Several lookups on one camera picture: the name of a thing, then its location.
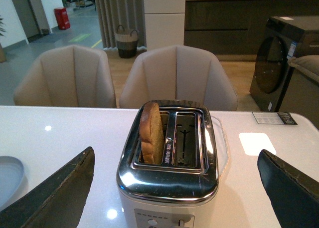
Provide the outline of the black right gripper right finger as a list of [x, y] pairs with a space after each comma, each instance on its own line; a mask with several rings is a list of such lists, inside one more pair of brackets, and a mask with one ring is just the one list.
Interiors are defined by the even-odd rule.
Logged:
[[283, 228], [319, 226], [319, 183], [267, 150], [257, 167], [277, 220]]

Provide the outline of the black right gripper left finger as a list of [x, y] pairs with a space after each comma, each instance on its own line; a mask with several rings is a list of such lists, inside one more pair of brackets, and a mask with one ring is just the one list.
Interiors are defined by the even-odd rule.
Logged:
[[94, 176], [92, 147], [80, 152], [45, 181], [0, 213], [2, 228], [75, 228]]

